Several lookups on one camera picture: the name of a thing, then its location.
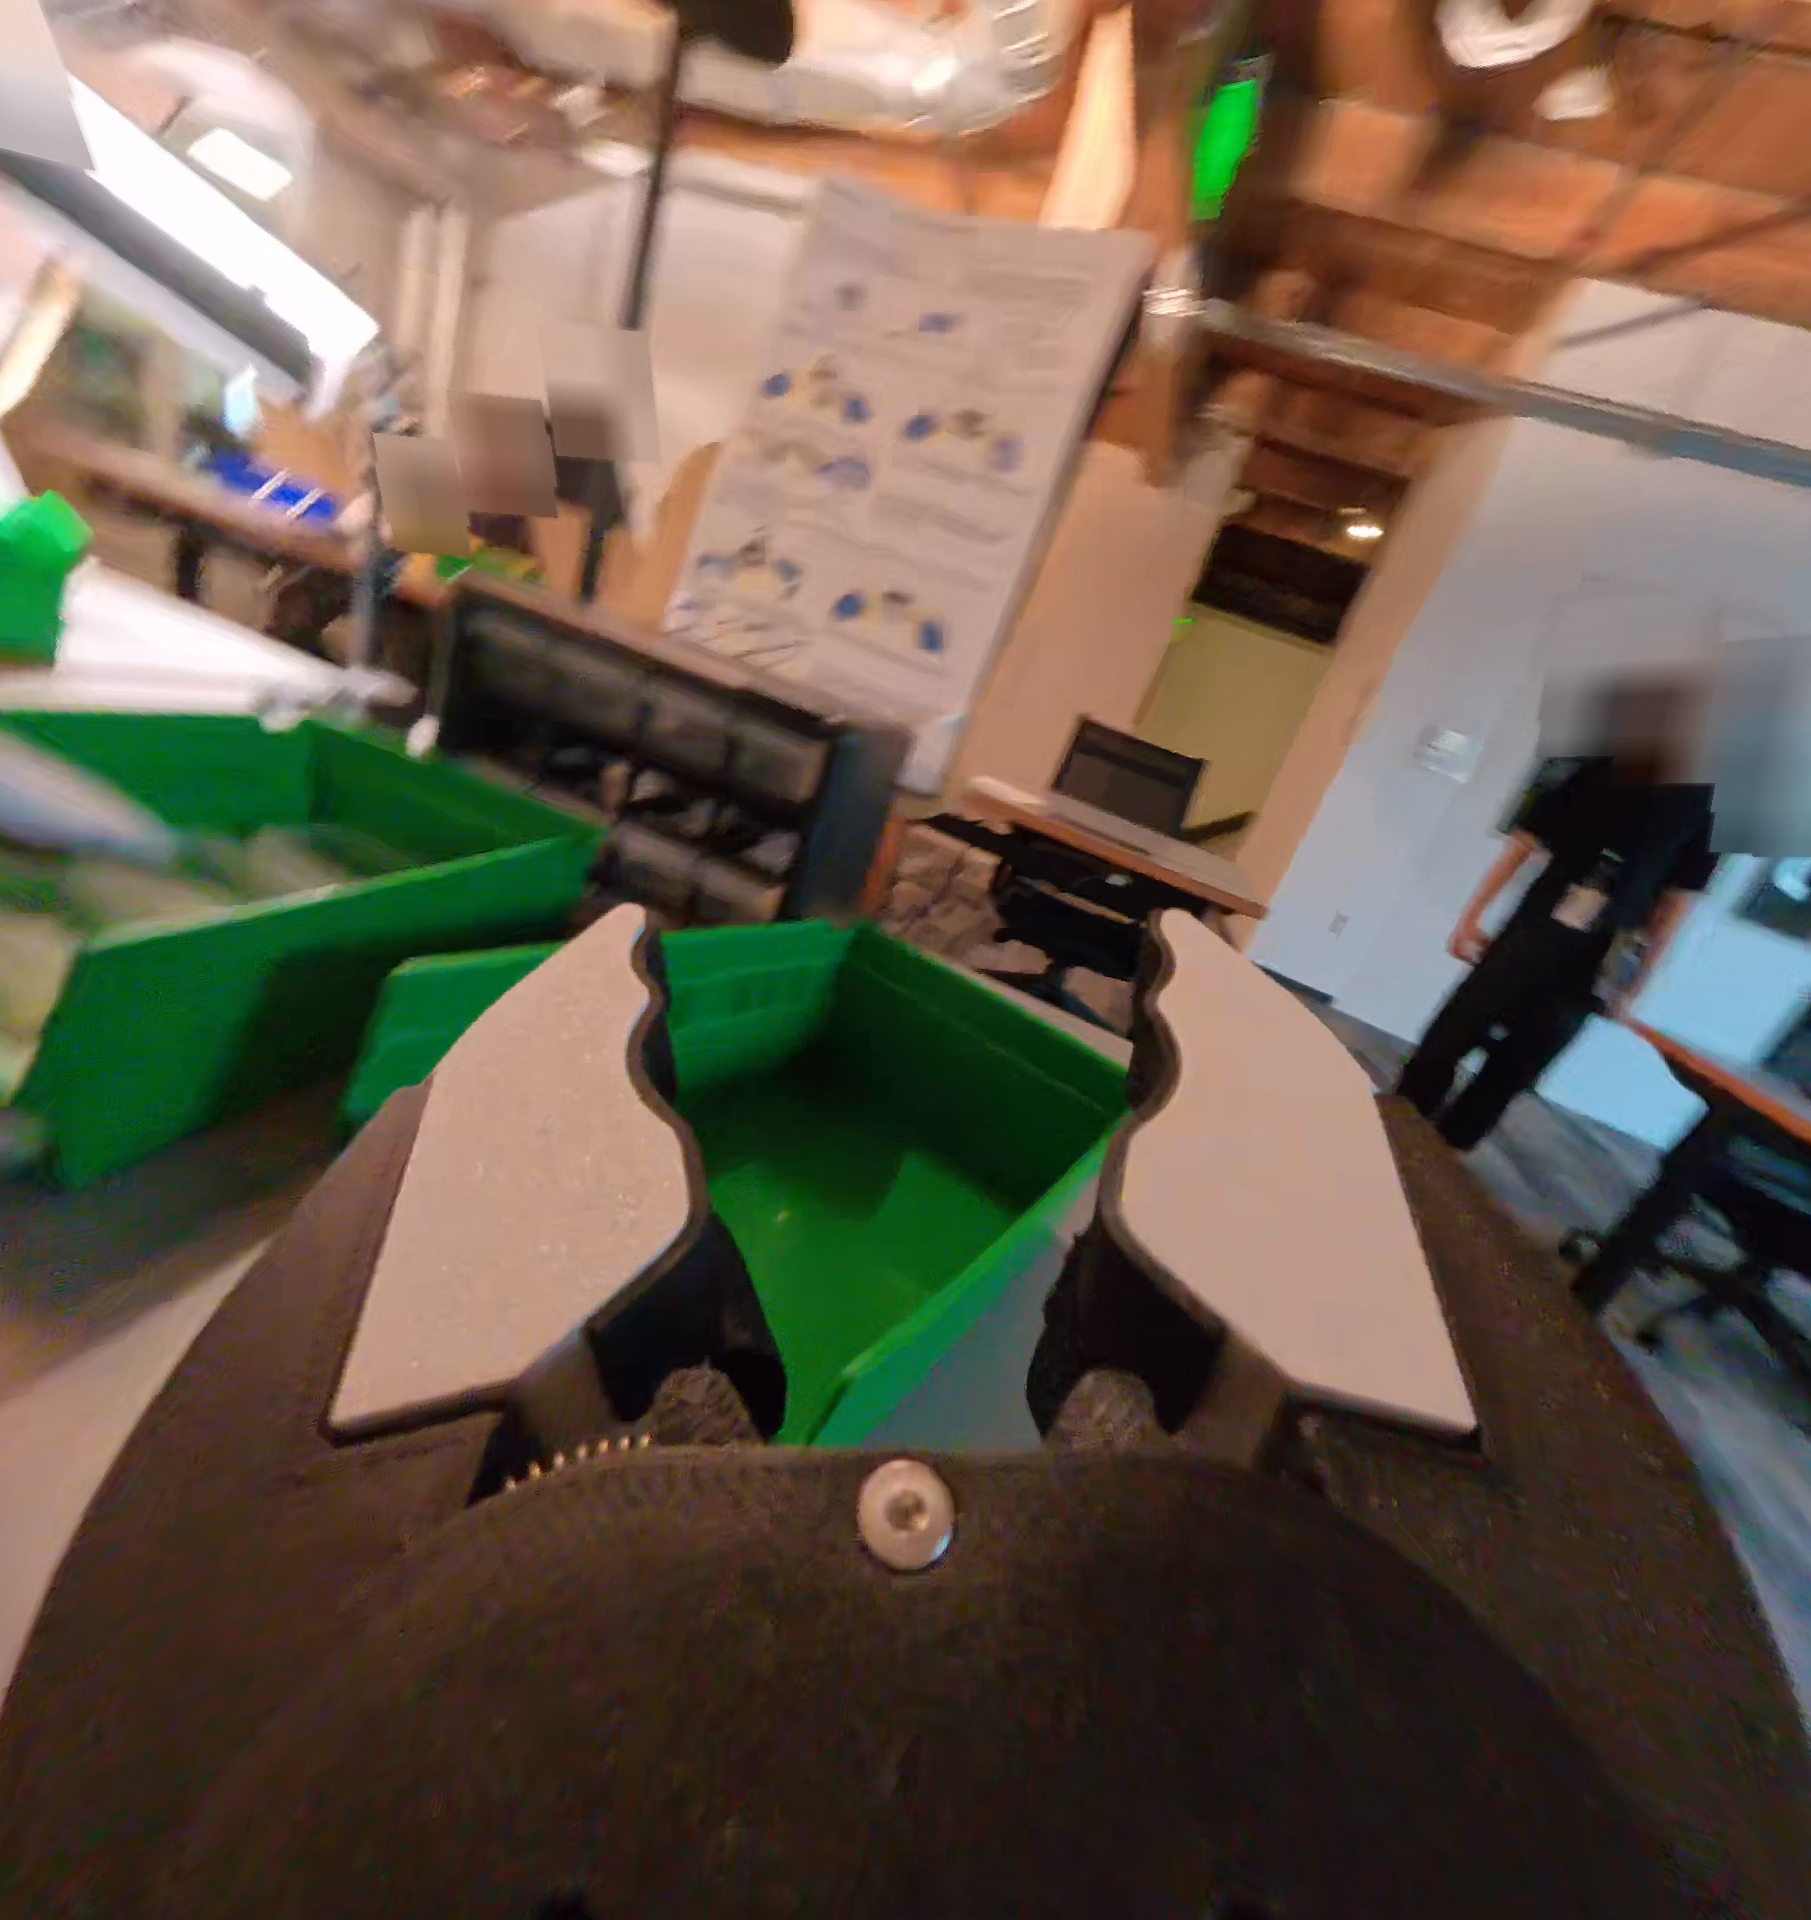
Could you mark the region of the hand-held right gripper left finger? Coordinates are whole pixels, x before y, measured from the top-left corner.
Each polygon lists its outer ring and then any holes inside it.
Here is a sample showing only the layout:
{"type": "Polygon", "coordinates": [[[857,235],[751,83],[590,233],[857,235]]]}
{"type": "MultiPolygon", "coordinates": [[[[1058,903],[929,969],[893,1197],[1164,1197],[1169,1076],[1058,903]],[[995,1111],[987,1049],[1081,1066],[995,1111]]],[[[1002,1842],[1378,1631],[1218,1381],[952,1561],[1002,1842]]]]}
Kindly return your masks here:
{"type": "Polygon", "coordinates": [[[425,1076],[333,1427],[502,1408],[535,1446],[583,1446],[717,1369],[774,1436],[788,1369],[670,1097],[661,935],[627,903],[425,1076]]]}

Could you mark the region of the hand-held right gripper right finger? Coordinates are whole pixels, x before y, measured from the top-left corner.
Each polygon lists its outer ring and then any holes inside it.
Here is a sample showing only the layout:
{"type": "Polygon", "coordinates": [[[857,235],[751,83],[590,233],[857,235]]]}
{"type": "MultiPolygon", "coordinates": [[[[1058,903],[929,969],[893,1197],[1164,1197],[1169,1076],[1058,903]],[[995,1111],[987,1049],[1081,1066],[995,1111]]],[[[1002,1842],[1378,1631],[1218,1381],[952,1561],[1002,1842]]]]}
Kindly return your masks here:
{"type": "Polygon", "coordinates": [[[1127,1112],[1024,1402],[1042,1436],[1480,1436],[1367,1074],[1179,910],[1137,944],[1127,1112]]]}

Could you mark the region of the green plastic bin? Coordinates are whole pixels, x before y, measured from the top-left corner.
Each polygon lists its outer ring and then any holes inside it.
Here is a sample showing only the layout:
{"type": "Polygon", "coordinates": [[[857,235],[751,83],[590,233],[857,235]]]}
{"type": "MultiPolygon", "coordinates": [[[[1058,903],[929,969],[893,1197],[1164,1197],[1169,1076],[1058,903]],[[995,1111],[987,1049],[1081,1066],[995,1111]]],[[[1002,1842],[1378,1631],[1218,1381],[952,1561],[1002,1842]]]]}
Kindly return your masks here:
{"type": "MultiPolygon", "coordinates": [[[[368,1121],[417,1093],[549,950],[391,969],[343,1112],[368,1121]]],[[[879,925],[661,935],[661,961],[670,1103],[788,1369],[774,1444],[874,1444],[1024,1271],[1058,1256],[1127,1111],[1118,1066],[879,925]]],[[[692,1417],[670,1402],[717,1402],[757,1436],[717,1369],[670,1372],[649,1417],[611,1436],[680,1444],[692,1417]]],[[[487,1486],[611,1456],[611,1436],[535,1446],[502,1411],[487,1486]]]]}
{"type": "Polygon", "coordinates": [[[0,507],[0,668],[57,668],[65,579],[89,560],[89,522],[40,489],[0,507]]]}
{"type": "Polygon", "coordinates": [[[0,733],[175,831],[162,872],[0,856],[0,1112],[89,1187],[365,1049],[414,956],[558,937],[604,831],[391,733],[0,707],[0,733]]]}

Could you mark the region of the black drawer cabinet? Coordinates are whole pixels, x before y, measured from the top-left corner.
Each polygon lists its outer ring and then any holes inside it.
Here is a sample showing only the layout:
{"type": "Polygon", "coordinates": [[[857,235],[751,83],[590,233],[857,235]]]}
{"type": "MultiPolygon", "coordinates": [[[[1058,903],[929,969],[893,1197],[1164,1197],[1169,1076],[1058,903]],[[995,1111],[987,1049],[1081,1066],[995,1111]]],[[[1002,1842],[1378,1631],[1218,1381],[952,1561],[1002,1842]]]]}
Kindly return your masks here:
{"type": "Polygon", "coordinates": [[[444,602],[444,614],[456,607],[470,607],[470,602],[498,602],[509,614],[535,614],[535,620],[549,620],[562,629],[583,629],[583,637],[611,637],[611,639],[632,639],[645,655],[661,655],[670,668],[692,668],[705,681],[721,681],[721,684],[751,684],[762,696],[783,696],[807,717],[825,717],[835,722],[835,766],[829,766],[829,785],[825,785],[825,804],[809,817],[809,860],[807,860],[807,921],[857,921],[862,903],[867,903],[867,879],[874,879],[874,860],[885,848],[885,831],[893,831],[893,792],[894,792],[894,777],[907,766],[907,729],[894,722],[879,722],[879,717],[862,717],[848,707],[840,696],[829,691],[807,691],[796,681],[771,681],[757,668],[740,668],[740,659],[721,659],[694,639],[680,639],[680,637],[655,637],[655,629],[639,629],[627,620],[604,620],[593,607],[562,607],[549,591],[535,591],[535,587],[509,587],[509,579],[487,579],[487,578],[459,578],[444,602]]]}

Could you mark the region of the rows of clear drawers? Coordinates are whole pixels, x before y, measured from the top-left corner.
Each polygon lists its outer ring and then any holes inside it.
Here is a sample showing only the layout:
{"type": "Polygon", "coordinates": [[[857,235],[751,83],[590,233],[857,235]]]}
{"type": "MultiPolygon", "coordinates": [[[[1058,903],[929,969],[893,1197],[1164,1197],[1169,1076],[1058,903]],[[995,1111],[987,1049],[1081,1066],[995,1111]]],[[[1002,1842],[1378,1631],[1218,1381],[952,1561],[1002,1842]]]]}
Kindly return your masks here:
{"type": "Polygon", "coordinates": [[[438,753],[602,823],[593,884],[670,925],[807,921],[835,722],[498,602],[444,614],[438,753]]]}

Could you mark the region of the grey top desk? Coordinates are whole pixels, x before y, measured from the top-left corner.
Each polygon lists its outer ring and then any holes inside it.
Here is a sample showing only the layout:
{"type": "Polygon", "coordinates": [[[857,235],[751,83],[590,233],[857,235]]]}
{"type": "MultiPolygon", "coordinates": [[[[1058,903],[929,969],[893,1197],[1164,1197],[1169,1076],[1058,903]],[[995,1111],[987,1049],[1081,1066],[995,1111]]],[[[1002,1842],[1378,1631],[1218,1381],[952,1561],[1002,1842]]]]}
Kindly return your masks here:
{"type": "Polygon", "coordinates": [[[1189,848],[1164,831],[1127,823],[1105,804],[973,777],[973,782],[965,782],[965,817],[1031,831],[1031,834],[1073,848],[1109,872],[1133,872],[1133,879],[1148,879],[1177,899],[1202,899],[1218,912],[1266,921],[1266,899],[1255,888],[1255,879],[1235,860],[1189,848]]]}

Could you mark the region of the black office chair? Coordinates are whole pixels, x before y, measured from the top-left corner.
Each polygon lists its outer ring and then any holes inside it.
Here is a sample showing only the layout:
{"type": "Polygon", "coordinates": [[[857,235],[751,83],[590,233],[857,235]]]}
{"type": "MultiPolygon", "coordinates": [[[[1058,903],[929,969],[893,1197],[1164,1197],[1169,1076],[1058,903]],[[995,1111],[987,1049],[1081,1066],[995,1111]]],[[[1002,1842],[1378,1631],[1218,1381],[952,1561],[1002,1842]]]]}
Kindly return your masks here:
{"type": "MultiPolygon", "coordinates": [[[[1144,745],[1105,722],[1081,722],[1045,798],[1054,804],[1073,798],[1073,804],[1118,817],[1127,831],[1154,831],[1189,841],[1189,804],[1202,777],[1207,777],[1202,759],[1144,745]]],[[[987,984],[1016,989],[1105,1032],[1109,1018],[1098,1018],[1068,984],[1086,969],[1086,978],[1133,989],[1144,921],[1154,910],[1202,910],[1191,899],[1144,872],[1118,872],[1117,860],[1081,856],[1024,823],[973,823],[965,812],[934,812],[929,823],[965,848],[995,856],[987,944],[1042,950],[1042,969],[987,969],[987,984]]]]}

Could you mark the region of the blue plastic bin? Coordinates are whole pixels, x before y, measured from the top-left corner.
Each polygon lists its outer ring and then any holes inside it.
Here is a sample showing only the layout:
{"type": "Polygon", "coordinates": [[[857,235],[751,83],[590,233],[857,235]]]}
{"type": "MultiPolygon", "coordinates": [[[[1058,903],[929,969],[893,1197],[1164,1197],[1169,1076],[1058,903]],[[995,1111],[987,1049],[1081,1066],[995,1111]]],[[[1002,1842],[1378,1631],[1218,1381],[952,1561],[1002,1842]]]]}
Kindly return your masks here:
{"type": "Polygon", "coordinates": [[[289,468],[266,468],[248,450],[217,450],[207,468],[231,498],[302,522],[302,527],[339,527],[339,498],[289,468]]]}

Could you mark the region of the white instruction poster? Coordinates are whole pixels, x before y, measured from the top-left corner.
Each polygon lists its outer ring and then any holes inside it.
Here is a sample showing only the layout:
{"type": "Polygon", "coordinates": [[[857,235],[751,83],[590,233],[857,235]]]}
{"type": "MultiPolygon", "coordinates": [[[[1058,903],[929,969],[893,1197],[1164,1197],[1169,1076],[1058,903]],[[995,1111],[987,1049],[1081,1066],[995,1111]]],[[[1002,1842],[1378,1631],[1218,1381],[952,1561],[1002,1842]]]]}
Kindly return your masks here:
{"type": "Polygon", "coordinates": [[[1148,235],[825,183],[668,629],[917,733],[945,782],[1127,359],[1148,235]]]}

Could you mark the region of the long ceiling light fixture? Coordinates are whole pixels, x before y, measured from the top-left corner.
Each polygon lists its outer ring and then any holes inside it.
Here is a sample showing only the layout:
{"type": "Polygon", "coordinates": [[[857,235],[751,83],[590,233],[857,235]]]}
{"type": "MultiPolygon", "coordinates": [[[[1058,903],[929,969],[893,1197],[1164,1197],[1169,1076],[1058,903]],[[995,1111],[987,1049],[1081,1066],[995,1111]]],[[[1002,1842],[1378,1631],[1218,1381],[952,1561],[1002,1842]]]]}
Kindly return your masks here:
{"type": "Polygon", "coordinates": [[[284,322],[318,361],[307,385],[343,384],[380,331],[374,316],[82,79],[65,79],[65,91],[89,159],[82,174],[120,212],[180,244],[185,261],[284,322]]]}

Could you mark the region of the green exit sign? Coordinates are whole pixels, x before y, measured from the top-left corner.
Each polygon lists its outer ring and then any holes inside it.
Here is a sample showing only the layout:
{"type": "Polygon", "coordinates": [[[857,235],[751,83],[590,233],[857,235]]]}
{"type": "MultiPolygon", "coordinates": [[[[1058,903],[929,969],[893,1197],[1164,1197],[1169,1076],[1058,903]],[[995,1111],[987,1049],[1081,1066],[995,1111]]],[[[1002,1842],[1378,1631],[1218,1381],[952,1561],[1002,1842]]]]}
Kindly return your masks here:
{"type": "Polygon", "coordinates": [[[1270,54],[1235,54],[1224,71],[1207,83],[1191,118],[1189,118],[1189,226],[1218,226],[1230,204],[1230,185],[1242,163],[1261,146],[1261,108],[1270,83],[1270,54]]]}

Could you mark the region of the silver air duct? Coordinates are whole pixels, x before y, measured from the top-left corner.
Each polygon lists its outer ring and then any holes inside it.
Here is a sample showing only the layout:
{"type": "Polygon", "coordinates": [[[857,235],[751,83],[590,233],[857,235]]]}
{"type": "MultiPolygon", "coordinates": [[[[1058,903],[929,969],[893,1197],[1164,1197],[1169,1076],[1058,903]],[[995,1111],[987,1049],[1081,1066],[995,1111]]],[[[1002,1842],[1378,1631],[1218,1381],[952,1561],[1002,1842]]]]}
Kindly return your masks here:
{"type": "Polygon", "coordinates": [[[807,0],[774,117],[835,135],[995,135],[1058,91],[1086,0],[807,0]]]}

